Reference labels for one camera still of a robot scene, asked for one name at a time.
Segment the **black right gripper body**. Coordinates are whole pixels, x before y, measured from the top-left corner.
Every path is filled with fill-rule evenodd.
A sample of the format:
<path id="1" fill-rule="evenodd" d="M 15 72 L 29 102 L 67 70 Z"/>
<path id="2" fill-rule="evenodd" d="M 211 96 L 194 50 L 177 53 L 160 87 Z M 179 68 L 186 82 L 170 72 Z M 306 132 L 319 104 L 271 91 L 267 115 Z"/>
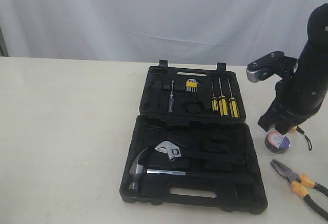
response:
<path id="1" fill-rule="evenodd" d="M 282 78 L 266 121 L 304 121 L 318 112 L 325 98 L 325 57 L 270 57 L 266 67 Z"/>

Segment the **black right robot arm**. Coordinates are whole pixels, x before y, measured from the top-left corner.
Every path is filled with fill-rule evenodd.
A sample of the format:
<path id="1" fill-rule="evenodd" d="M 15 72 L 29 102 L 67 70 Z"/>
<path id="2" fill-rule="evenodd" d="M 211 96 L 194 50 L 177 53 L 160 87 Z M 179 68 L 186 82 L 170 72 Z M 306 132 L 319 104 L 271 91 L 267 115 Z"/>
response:
<path id="1" fill-rule="evenodd" d="M 307 42 L 298 59 L 283 52 L 264 56 L 268 75 L 276 74 L 276 96 L 258 121 L 265 131 L 285 135 L 314 116 L 327 94 L 327 4 L 317 7 L 307 23 Z"/>

